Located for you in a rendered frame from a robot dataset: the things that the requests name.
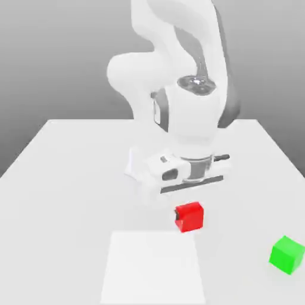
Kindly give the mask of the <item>small green cube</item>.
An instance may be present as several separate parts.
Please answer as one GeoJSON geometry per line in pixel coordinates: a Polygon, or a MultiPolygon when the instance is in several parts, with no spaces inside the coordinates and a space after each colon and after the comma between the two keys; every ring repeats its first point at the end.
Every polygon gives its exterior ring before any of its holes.
{"type": "Polygon", "coordinates": [[[273,245],[269,263],[292,275],[301,264],[304,253],[305,246],[284,235],[273,245]]]}

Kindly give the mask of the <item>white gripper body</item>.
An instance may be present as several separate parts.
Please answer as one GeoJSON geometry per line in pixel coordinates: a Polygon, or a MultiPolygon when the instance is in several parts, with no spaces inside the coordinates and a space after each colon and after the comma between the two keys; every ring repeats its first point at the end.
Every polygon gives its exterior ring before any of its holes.
{"type": "Polygon", "coordinates": [[[161,187],[158,195],[159,203],[188,203],[195,199],[196,193],[203,186],[221,182],[224,180],[224,175],[207,177],[201,182],[183,182],[172,186],[161,187]]]}

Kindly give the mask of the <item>small red cube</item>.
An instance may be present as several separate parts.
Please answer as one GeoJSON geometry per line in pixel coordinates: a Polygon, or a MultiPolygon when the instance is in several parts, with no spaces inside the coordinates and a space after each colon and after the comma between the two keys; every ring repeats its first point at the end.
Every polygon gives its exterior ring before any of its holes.
{"type": "Polygon", "coordinates": [[[198,201],[175,207],[175,215],[176,226],[182,233],[203,227],[204,209],[198,201]]]}

